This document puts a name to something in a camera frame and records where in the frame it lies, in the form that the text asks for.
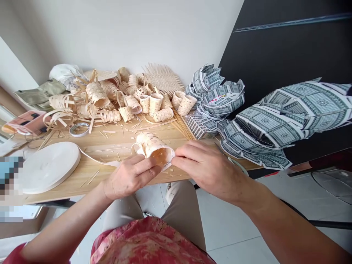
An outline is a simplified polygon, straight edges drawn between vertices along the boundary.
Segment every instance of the black panel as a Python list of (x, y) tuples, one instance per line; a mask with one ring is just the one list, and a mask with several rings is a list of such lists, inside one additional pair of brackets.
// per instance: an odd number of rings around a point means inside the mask
[[(245, 0), (235, 29), (351, 12), (350, 1)], [(242, 79), (245, 104), (230, 117), (271, 91), (322, 77), (352, 83), (352, 20), (285, 26), (232, 33), (220, 62), (227, 80)], [(352, 147), (352, 125), (324, 133), (285, 149), (295, 165)]]

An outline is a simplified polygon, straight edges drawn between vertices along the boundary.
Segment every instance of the white wall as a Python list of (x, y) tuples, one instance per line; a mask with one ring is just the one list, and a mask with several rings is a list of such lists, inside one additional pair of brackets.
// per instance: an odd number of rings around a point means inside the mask
[(6, 0), (0, 0), (0, 37), (39, 85), (49, 79), (51, 67)]
[(142, 71), (167, 64), (184, 84), (220, 62), (244, 0), (12, 0), (50, 66)]

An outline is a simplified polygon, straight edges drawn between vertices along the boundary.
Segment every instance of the shoe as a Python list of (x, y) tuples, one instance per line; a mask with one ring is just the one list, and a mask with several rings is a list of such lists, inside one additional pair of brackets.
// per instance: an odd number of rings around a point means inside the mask
[(171, 193), (170, 189), (171, 189), (171, 183), (168, 183), (168, 186), (166, 188), (165, 198), (166, 198), (166, 201), (168, 202), (169, 205), (171, 204), (171, 201), (175, 196), (173, 193)]

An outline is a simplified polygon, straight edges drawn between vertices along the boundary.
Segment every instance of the tape roll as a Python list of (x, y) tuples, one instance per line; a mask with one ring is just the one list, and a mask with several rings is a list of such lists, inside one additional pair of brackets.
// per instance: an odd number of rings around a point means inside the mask
[(78, 124), (75, 124), (73, 125), (71, 128), (70, 128), (70, 134), (71, 136), (75, 137), (75, 138), (81, 138), (83, 136), (85, 136), (86, 134), (88, 134), (89, 132), (89, 129), (87, 129), (86, 131), (84, 131), (82, 134), (75, 134), (74, 133), (74, 130), (78, 127), (88, 127), (89, 128), (89, 125), (87, 123), (78, 123)]

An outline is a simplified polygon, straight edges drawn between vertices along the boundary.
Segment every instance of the basket handle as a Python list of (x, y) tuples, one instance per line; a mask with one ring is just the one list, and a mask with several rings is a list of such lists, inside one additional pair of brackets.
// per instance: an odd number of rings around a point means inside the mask
[(122, 96), (123, 96), (123, 98), (124, 98), (125, 105), (128, 106), (127, 101), (126, 101), (126, 97), (125, 97), (124, 93), (121, 92), (121, 91), (118, 91), (117, 94), (116, 94), (116, 98), (117, 98), (117, 103), (118, 103), (118, 105), (119, 105), (120, 107), (122, 107), (122, 105), (120, 104), (120, 101), (119, 101), (119, 99), (118, 99), (118, 94), (119, 94), (119, 93), (122, 94)]

